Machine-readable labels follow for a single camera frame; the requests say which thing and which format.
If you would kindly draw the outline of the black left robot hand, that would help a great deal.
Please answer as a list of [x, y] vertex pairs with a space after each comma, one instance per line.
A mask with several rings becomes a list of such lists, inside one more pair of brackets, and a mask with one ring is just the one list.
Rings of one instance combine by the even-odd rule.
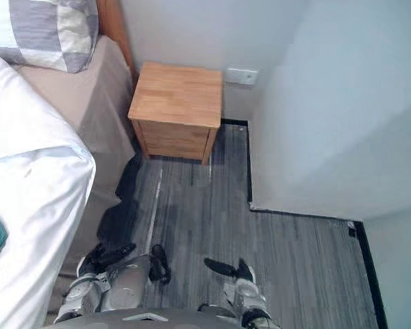
[[83, 257], [77, 266], [77, 277], [87, 273], [100, 274], [118, 261], [124, 259], [136, 248], [135, 243], [126, 243], [119, 249], [108, 251], [103, 243], [99, 243], [91, 252]]

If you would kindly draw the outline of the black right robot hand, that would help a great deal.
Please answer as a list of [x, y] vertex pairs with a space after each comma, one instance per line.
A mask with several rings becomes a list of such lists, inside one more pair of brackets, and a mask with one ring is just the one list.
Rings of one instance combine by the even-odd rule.
[[211, 258], [204, 258], [203, 261], [206, 267], [216, 273], [236, 280], [244, 279], [252, 283], [255, 282], [254, 274], [251, 272], [250, 267], [242, 258], [239, 259], [238, 267], [234, 267], [233, 265], [222, 263]]

